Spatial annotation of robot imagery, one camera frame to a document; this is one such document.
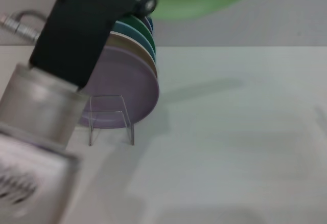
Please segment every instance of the beige plate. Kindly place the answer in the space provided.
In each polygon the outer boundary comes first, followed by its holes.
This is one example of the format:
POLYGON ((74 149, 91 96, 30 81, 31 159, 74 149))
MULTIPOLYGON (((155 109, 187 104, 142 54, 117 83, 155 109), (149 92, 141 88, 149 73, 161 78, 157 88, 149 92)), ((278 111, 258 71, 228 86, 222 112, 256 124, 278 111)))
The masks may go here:
POLYGON ((154 60, 148 51, 134 39, 118 32, 111 32, 107 40, 107 46, 114 46, 129 51, 144 60, 158 77, 157 68, 154 60))

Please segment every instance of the cable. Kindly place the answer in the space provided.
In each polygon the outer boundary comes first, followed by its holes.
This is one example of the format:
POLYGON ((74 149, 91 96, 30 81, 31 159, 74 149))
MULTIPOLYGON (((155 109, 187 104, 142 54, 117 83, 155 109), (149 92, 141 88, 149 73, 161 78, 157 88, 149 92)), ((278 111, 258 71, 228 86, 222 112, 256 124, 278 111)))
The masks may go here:
POLYGON ((0 28, 4 28, 14 34, 17 34, 32 43, 36 43, 40 36, 40 32, 36 29, 26 26, 20 21, 17 21, 7 15, 0 16, 0 28))
POLYGON ((47 17, 43 13, 41 13, 39 11, 36 11, 36 10, 24 10, 24 11, 13 13, 11 15, 11 17, 13 19, 15 19, 16 21, 21 21, 21 19, 24 16, 34 16, 34 17, 37 17, 38 19, 40 19, 43 22, 46 22, 46 20, 47 20, 47 17))

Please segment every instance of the purple plate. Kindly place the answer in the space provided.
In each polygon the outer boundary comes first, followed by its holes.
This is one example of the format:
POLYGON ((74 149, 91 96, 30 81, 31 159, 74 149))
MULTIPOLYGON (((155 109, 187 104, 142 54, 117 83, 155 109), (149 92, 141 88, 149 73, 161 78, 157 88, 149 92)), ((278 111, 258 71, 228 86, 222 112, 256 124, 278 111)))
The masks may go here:
MULTIPOLYGON (((120 48, 105 46, 87 85, 82 90, 90 96, 121 95, 132 124, 145 118, 155 108, 159 85, 151 68, 136 55, 120 48)), ((85 107, 80 124, 89 126, 89 105, 85 107)), ((120 99, 92 100, 94 128, 123 128, 123 116, 97 113, 123 110, 120 99)))

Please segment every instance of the dish rack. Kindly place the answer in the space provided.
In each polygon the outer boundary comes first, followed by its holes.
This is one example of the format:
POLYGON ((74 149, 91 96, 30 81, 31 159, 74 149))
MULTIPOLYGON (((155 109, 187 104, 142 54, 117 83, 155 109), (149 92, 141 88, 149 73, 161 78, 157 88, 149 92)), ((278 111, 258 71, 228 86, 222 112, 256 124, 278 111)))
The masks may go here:
POLYGON ((128 136, 128 140, 132 146, 134 146, 134 124, 131 123, 126 104, 124 101, 124 97, 121 95, 109 95, 109 96, 91 96, 88 101, 88 108, 84 110, 85 113, 88 114, 88 122, 89 122, 89 146, 93 146, 94 144, 94 129, 97 128, 97 119, 101 119, 102 116, 111 116, 113 119, 120 117, 123 119, 125 123, 125 128, 128 136), (116 101, 121 103, 120 109, 106 109, 106 110, 97 110, 95 107, 92 106, 93 102, 95 101, 107 101, 107 103, 116 101))

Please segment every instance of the gray wall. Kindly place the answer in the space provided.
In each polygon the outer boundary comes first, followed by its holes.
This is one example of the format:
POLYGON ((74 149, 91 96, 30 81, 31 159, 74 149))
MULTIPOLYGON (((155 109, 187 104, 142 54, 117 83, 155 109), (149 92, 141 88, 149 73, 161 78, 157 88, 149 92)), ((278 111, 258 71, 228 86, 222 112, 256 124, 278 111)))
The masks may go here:
MULTIPOLYGON (((0 12, 49 13, 53 3, 0 0, 0 12)), ((158 46, 326 46, 327 0, 242 0, 199 19, 156 20, 155 40, 158 46)), ((0 31, 0 44, 26 42, 0 31)))

